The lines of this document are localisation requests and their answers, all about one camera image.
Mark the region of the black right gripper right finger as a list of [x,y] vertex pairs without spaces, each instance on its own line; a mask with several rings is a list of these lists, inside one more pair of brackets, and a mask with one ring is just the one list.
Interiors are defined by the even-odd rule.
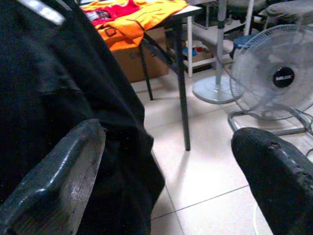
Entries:
[[231,139],[234,158],[274,235],[313,233],[313,164],[292,143],[245,127]]

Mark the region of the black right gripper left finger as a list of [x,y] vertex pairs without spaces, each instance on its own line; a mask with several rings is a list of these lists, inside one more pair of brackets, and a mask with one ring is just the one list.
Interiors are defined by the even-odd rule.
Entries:
[[93,190],[105,139],[96,119],[72,128],[1,205],[1,234],[76,234]]

